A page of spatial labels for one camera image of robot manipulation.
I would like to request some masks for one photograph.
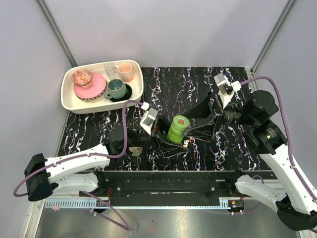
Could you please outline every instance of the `white tray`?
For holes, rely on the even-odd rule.
[[[131,82],[128,82],[126,84],[130,85],[132,88],[132,96],[130,99],[140,101],[144,85],[143,85],[143,75],[141,72],[141,68],[138,63],[136,63],[133,60],[118,60],[118,61],[112,61],[115,65],[119,65],[121,63],[130,63],[132,65],[132,70],[134,71],[134,78]],[[123,104],[126,101],[121,102],[112,102],[109,99],[102,98],[98,102],[93,103],[86,103],[80,100],[74,93],[73,90],[73,82],[71,81],[72,74],[79,70],[79,69],[86,69],[93,73],[99,73],[107,80],[107,83],[109,82],[108,77],[106,76],[106,72],[104,69],[103,63],[94,63],[94,64],[88,64],[84,66],[78,66],[75,68],[70,69],[67,71],[67,73],[64,76],[63,83],[61,86],[61,103],[63,107],[67,110],[72,111],[76,114],[85,114],[85,113],[97,113],[97,112],[104,112],[104,111],[110,111],[115,110],[123,107]]]

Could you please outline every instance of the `cup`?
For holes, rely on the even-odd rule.
[[[130,82],[133,79],[132,65],[129,63],[122,63],[115,67],[119,73],[120,78],[124,82]]]
[[[105,92],[105,98],[123,98],[127,92],[127,88],[121,79],[114,79],[108,83],[108,91]]]
[[[109,78],[109,80],[114,80],[117,76],[117,72],[116,72],[116,68],[114,66],[114,63],[112,62],[107,62],[104,64],[104,68],[105,68],[105,71],[106,71],[106,74]]]

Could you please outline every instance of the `pink bowl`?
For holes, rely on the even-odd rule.
[[[83,101],[95,101],[101,97],[107,90],[105,78],[98,73],[92,73],[92,84],[90,87],[78,87],[74,85],[74,92],[78,98]]]
[[[80,69],[73,73],[71,76],[71,81],[77,87],[88,87],[92,84],[93,76],[92,74],[85,69]]]

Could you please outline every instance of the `teal mug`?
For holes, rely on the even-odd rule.
[[[121,79],[114,79],[108,83],[108,90],[105,92],[105,98],[123,98],[127,92],[127,88]]]

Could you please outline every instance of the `clear glass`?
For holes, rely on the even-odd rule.
[[[112,62],[105,63],[104,67],[105,67],[105,71],[109,80],[115,79],[117,76],[117,72],[115,70],[114,63]]]

